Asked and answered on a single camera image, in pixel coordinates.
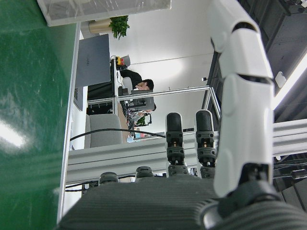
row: green surface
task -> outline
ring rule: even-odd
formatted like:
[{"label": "green surface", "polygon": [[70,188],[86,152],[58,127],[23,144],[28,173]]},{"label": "green surface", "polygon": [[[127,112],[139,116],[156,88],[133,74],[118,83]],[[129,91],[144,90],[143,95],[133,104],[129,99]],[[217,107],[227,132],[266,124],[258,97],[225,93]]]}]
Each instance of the green surface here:
[{"label": "green surface", "polygon": [[47,27],[35,0],[0,0],[2,230],[56,225],[75,29]]}]

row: gray chair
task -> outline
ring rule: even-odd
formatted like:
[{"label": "gray chair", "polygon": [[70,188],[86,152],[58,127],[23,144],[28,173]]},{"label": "gray chair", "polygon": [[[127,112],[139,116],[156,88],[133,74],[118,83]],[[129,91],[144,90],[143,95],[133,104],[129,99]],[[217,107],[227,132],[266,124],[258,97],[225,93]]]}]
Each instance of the gray chair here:
[{"label": "gray chair", "polygon": [[[86,115],[85,131],[121,128],[119,117],[115,114]],[[123,143],[120,131],[101,131],[85,136],[84,148],[94,148]]]}]

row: green plant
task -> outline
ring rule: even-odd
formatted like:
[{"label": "green plant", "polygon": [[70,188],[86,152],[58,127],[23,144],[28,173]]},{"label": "green plant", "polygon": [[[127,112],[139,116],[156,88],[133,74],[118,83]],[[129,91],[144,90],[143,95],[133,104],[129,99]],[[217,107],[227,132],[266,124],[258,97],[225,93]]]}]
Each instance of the green plant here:
[{"label": "green plant", "polygon": [[136,123],[138,126],[144,126],[145,125],[145,116],[142,116],[138,122]]},{"label": "green plant", "polygon": [[118,39],[120,39],[120,37],[126,36],[127,29],[130,28],[127,23],[128,16],[119,16],[110,19],[112,22],[110,23],[109,27],[112,27],[113,36],[115,38],[119,36]]}]

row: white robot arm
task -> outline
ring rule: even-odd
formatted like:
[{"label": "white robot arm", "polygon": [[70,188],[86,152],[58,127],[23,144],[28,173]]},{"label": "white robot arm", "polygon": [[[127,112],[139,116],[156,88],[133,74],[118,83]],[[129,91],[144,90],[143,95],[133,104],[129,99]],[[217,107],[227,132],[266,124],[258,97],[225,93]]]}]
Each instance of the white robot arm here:
[{"label": "white robot arm", "polygon": [[212,1],[208,21],[224,80],[214,188],[226,196],[246,170],[265,171],[272,182],[272,71],[257,24],[236,0]]}]

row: black shirt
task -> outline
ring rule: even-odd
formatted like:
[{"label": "black shirt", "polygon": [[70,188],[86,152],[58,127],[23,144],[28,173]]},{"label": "black shirt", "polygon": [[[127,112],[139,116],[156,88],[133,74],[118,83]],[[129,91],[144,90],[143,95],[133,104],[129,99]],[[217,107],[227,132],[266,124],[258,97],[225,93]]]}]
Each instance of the black shirt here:
[{"label": "black shirt", "polygon": [[129,69],[121,70],[120,74],[123,78],[129,77],[131,79],[132,87],[135,89],[136,85],[142,82],[142,77],[137,72],[133,72]]}]

